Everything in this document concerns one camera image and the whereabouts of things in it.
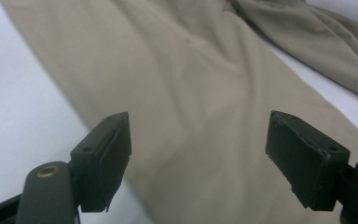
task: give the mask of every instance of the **beige fabric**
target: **beige fabric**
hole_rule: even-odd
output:
[[[358,23],[301,0],[231,0],[301,62],[358,94]]]
[[[90,127],[130,112],[127,178],[157,223],[338,223],[268,159],[269,112],[312,123],[352,163],[358,130],[223,1],[2,2]]]

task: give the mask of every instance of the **white surface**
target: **white surface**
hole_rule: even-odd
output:
[[[36,166],[69,161],[88,132],[0,6],[0,202],[20,194]],[[125,181],[108,213],[81,221],[152,223]]]

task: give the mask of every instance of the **hole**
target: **hole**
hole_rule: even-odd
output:
[[[59,167],[56,165],[46,166],[37,172],[37,176],[42,177],[42,178],[48,177],[48,176],[57,174],[59,172],[59,170],[60,170]]]
[[[83,148],[83,152],[91,152],[92,151],[92,147],[84,147]]]

